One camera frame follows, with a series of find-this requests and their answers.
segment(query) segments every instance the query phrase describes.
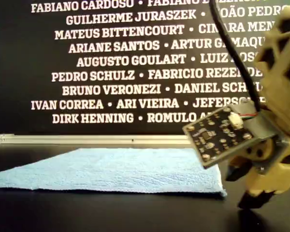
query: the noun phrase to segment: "black cable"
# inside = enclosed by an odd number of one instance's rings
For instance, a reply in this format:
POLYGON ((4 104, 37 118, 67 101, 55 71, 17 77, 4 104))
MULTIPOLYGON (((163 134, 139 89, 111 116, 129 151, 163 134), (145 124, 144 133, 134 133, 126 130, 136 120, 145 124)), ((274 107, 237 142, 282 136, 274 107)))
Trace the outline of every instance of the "black cable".
POLYGON ((220 15, 219 15, 219 12, 218 12, 218 9, 216 6, 216 0, 209 0, 209 8, 210 8, 214 23, 217 27, 218 33, 219 33, 222 41, 225 43, 226 48, 227 48, 230 56, 234 60, 236 67, 238 68, 238 70, 240 71, 240 73, 244 79, 244 82, 246 84, 250 98, 255 104, 256 111, 259 112, 261 110, 260 102, 259 102, 259 95, 255 89, 255 86, 253 84, 253 81, 251 79, 251 76, 249 75, 247 68, 245 67, 241 58, 237 54, 237 52, 235 50, 234 43, 232 42, 231 38, 229 37, 229 35, 224 27, 224 24, 220 18, 220 15))

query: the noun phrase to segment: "blue towel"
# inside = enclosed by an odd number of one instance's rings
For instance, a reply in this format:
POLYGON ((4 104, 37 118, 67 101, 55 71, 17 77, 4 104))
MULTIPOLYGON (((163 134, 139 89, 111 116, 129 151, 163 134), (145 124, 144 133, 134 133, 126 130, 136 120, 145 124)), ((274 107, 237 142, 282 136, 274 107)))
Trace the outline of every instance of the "blue towel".
POLYGON ((0 172, 0 188, 226 195, 218 166, 204 170, 193 149, 81 148, 0 172))

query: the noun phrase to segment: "black backdrop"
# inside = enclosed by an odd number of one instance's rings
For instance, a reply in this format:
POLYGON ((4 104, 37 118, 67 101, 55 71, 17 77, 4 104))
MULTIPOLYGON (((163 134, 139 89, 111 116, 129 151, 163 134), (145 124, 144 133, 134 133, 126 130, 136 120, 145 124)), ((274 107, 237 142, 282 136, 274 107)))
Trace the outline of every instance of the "black backdrop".
MULTIPOLYGON (((195 112, 197 117, 202 112, 211 112, 215 107, 194 108, 192 103, 195 98, 209 97, 242 97, 246 93, 187 93, 175 94, 174 83, 197 83, 197 82, 217 82, 220 89, 224 82, 242 82, 240 77, 234 78, 201 78, 201 79, 162 79, 149 80, 148 69, 179 69, 179 68, 217 68, 234 67, 229 63, 200 63, 200 53, 220 53, 226 52, 225 48, 194 48, 170 50, 163 44, 172 44, 174 39, 215 39, 217 33, 199 33, 198 26, 201 23, 213 23, 208 4, 191 4, 177 6, 154 6, 147 7, 147 0, 142 5, 135 1, 132 8, 103 9, 77 12, 52 12, 52 13, 31 13, 32 3, 48 2, 46 0, 0 0, 0 133, 15 134, 182 134, 181 128, 185 124, 181 123, 147 123, 148 112, 195 112), (74 25, 66 24, 68 15, 105 14, 118 12, 133 12, 134 15, 140 11, 167 11, 167 10, 187 10, 196 9, 197 19, 171 20, 171 21, 150 21, 131 23, 110 23, 96 25, 74 25), (90 28, 110 28, 110 27, 132 27, 132 26, 153 26, 153 25, 178 25, 184 24, 182 35, 152 36, 152 37, 118 37, 99 38, 87 40, 55 40, 55 30, 68 29, 90 29, 90 28), (160 50, 158 51, 129 51, 110 53, 84 53, 68 54, 71 43, 96 43, 96 42, 123 42, 123 41, 145 41, 159 40, 160 50), (185 64, 176 65, 154 65, 154 66, 126 66, 126 67, 90 67, 77 68, 79 57, 94 56, 132 56, 132 55, 154 55, 154 54, 180 54, 185 53, 187 58, 185 64), (52 82, 52 72, 82 72, 94 70, 135 70, 135 80, 131 81, 105 81, 105 82, 52 82), (139 73, 143 72, 144 77, 140 78, 139 73), (99 96, 62 96, 62 86, 69 85, 118 85, 118 84, 161 84, 161 94, 157 95, 105 95, 99 96), (116 109, 118 99, 149 99, 149 98, 177 98, 180 108, 178 109, 116 109), (31 101, 67 100, 67 99, 101 99, 104 109, 100 110, 31 110, 31 101), (112 102, 113 106, 108 107, 107 103, 112 102), (133 113, 133 123, 92 123, 92 124, 53 124, 52 114, 73 114, 73 113, 133 113)), ((290 1, 251 1, 221 3, 220 7, 230 8, 244 7, 246 10, 251 6, 273 6, 290 4, 290 1)), ((235 17, 224 18, 224 22, 242 22, 247 29, 247 21, 271 21, 274 16, 258 17, 235 17)), ((263 36, 264 31, 258 32, 237 32, 231 33, 233 37, 258 37, 263 36)), ((256 51, 254 47, 240 47, 239 51, 256 51)))

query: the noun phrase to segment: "black circuit board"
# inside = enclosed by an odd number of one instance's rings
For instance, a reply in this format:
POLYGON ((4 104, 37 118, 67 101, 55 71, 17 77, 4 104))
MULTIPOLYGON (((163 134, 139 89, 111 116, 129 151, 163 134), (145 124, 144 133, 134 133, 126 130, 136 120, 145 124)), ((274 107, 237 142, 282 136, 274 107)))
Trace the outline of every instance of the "black circuit board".
POLYGON ((249 130, 236 129, 230 124, 228 116, 231 111, 231 108, 225 107, 187 129, 204 162, 214 160, 231 148, 253 138, 249 130))

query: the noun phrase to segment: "screw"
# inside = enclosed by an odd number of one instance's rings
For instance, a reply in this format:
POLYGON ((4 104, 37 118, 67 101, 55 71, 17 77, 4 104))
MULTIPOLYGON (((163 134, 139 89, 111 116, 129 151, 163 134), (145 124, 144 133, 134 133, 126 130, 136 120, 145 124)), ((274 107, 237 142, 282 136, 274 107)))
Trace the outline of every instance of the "screw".
POLYGON ((230 108, 224 108, 223 111, 224 111, 224 112, 230 112, 231 109, 230 109, 230 108))
POLYGON ((230 133, 230 130, 228 128, 224 128, 223 132, 225 132, 226 134, 230 133))
POLYGON ((241 100, 241 104, 244 104, 244 103, 247 103, 247 102, 248 102, 248 100, 246 98, 241 100))
POLYGON ((246 133, 246 134, 243 135, 243 138, 244 139, 252 139, 252 135, 249 134, 249 133, 246 133))
POLYGON ((275 141, 275 143, 276 143, 277 145, 281 145, 281 144, 282 144, 282 140, 281 140, 281 139, 277 139, 277 140, 275 141))
POLYGON ((209 161, 211 159, 211 156, 208 155, 208 154, 203 154, 202 158, 203 158, 204 161, 209 161))
POLYGON ((194 131, 194 126, 188 127, 187 130, 188 131, 194 131))
POLYGON ((259 172, 263 172, 264 171, 263 167, 258 167, 257 169, 258 169, 259 172))
POLYGON ((263 156, 263 151, 261 149, 257 150, 257 156, 261 158, 263 156))
POLYGON ((228 135, 229 135, 231 138, 236 137, 236 135, 235 135, 233 132, 229 133, 228 135))
POLYGON ((206 149, 212 149, 214 146, 215 146, 214 143, 208 143, 208 144, 205 145, 205 148, 206 149))

